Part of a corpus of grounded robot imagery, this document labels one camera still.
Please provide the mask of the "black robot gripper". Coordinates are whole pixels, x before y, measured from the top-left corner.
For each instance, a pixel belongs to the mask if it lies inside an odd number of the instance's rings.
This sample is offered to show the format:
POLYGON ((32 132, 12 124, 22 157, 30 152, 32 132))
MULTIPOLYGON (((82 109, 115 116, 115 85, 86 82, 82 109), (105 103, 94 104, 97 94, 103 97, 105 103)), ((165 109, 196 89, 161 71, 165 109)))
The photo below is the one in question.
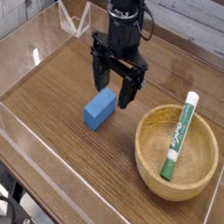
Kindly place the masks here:
POLYGON ((121 77, 122 87, 118 97, 118 107, 125 109, 142 88, 144 73, 148 66, 139 53, 140 38, 149 40, 142 34, 144 12, 133 16, 118 16, 110 12, 109 33, 94 31, 93 55, 94 84, 98 92, 110 81, 110 70, 121 77))

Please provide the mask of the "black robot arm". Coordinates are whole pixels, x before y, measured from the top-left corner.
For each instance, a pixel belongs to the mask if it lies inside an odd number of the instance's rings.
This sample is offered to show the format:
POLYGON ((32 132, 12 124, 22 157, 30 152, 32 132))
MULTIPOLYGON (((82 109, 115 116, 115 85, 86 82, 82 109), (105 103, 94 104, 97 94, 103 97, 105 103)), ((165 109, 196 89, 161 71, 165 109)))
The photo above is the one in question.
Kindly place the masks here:
POLYGON ((110 16, 109 32, 93 32, 94 83, 98 92, 110 81, 110 70, 123 78, 118 106, 124 109, 142 88, 144 74, 148 68, 139 53, 140 38, 151 37, 142 34, 144 12, 153 17, 145 0, 111 0, 107 5, 110 16))

